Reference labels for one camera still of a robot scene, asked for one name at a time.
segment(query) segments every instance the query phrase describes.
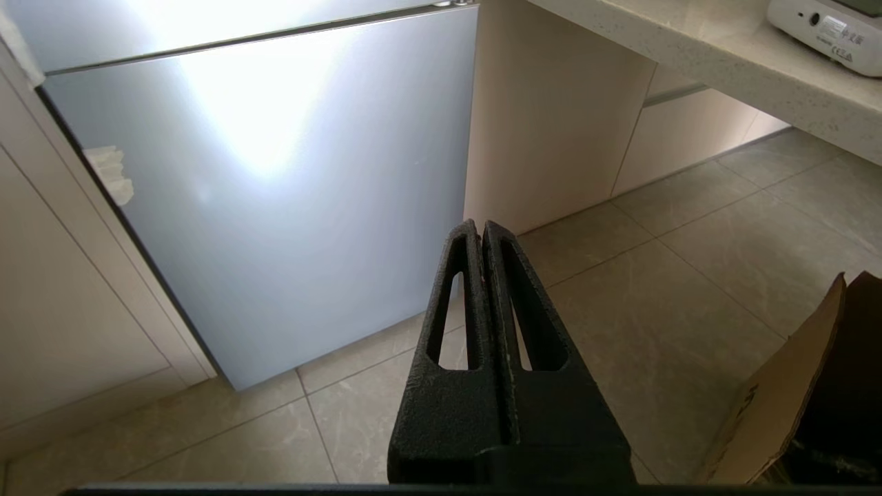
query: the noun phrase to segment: cardboard box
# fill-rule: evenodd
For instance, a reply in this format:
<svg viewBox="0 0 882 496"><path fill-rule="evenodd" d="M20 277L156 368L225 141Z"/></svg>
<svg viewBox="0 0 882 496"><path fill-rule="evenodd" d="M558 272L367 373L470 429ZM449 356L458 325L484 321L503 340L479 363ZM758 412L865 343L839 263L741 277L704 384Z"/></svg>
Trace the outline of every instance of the cardboard box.
<svg viewBox="0 0 882 496"><path fill-rule="evenodd" d="M839 274L744 384L697 482L882 482L880 352L882 280Z"/></svg>

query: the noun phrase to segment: light blue refrigerator door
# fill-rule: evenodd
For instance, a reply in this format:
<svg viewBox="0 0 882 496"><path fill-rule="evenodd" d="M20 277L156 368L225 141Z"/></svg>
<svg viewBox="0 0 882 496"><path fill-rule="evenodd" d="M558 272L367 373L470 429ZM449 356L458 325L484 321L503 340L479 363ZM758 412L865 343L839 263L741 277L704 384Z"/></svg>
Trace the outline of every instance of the light blue refrigerator door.
<svg viewBox="0 0 882 496"><path fill-rule="evenodd" d="M425 309L462 220L478 9L49 78L237 389Z"/></svg>

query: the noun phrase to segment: kitchen counter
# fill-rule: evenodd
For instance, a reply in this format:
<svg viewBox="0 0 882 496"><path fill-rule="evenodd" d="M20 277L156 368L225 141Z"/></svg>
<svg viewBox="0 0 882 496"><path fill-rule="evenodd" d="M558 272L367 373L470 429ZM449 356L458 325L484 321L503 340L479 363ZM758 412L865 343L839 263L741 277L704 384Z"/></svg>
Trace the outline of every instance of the kitchen counter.
<svg viewBox="0 0 882 496"><path fill-rule="evenodd" d="M770 25L768 0L529 2L882 165L882 79Z"/></svg>

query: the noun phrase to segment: refrigerator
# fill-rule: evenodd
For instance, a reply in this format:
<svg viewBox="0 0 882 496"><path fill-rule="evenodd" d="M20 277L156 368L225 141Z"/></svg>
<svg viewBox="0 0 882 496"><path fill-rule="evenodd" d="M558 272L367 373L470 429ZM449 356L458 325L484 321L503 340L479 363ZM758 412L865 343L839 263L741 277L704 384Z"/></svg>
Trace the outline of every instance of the refrigerator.
<svg viewBox="0 0 882 496"><path fill-rule="evenodd" d="M425 309L478 15L426 3L9 4L74 146L121 153L117 213L236 389Z"/></svg>

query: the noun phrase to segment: floor tile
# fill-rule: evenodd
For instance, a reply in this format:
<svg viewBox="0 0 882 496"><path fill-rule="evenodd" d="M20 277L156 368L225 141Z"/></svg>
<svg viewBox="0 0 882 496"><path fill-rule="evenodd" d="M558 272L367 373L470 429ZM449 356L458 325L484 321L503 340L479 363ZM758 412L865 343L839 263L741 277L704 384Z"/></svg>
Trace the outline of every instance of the floor tile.
<svg viewBox="0 0 882 496"><path fill-rule="evenodd" d="M441 341L441 354L438 364L449 371L467 371L468 354L466 353L466 328L446 334Z"/></svg>
<svg viewBox="0 0 882 496"><path fill-rule="evenodd" d="M717 159L761 188L826 162L842 150L807 132L791 129Z"/></svg>
<svg viewBox="0 0 882 496"><path fill-rule="evenodd" d="M125 480L333 483L305 398L172 455Z"/></svg>
<svg viewBox="0 0 882 496"><path fill-rule="evenodd" d="M758 187L711 161L626 193L612 202L660 236L738 201Z"/></svg>
<svg viewBox="0 0 882 496"><path fill-rule="evenodd" d="M610 203L602 203L518 236L549 287L652 238Z"/></svg>
<svg viewBox="0 0 882 496"><path fill-rule="evenodd" d="M303 396L294 371L239 394L207 380L10 462L5 496L107 482Z"/></svg>
<svg viewBox="0 0 882 496"><path fill-rule="evenodd" d="M385 484L386 452L414 352L309 396L341 483Z"/></svg>
<svg viewBox="0 0 882 496"><path fill-rule="evenodd" d="M640 459L631 454L631 466L634 468L634 476L637 477L637 484L658 484L659 481L646 465Z"/></svg>
<svg viewBox="0 0 882 496"><path fill-rule="evenodd" d="M839 272L882 274L879 259L767 192L660 239L780 335L796 331Z"/></svg>
<svg viewBox="0 0 882 496"><path fill-rule="evenodd" d="M738 388L783 340L659 241L549 295L632 450L691 481Z"/></svg>
<svg viewBox="0 0 882 496"><path fill-rule="evenodd" d="M882 255L882 167L842 154L769 192Z"/></svg>
<svg viewBox="0 0 882 496"><path fill-rule="evenodd" d="M419 314L392 327L354 342L308 364L301 365L297 371L303 380L303 388L312 393L363 371L371 365L412 349L420 338L422 317ZM465 325L465 309L462 296L451 300L448 305L445 331Z"/></svg>

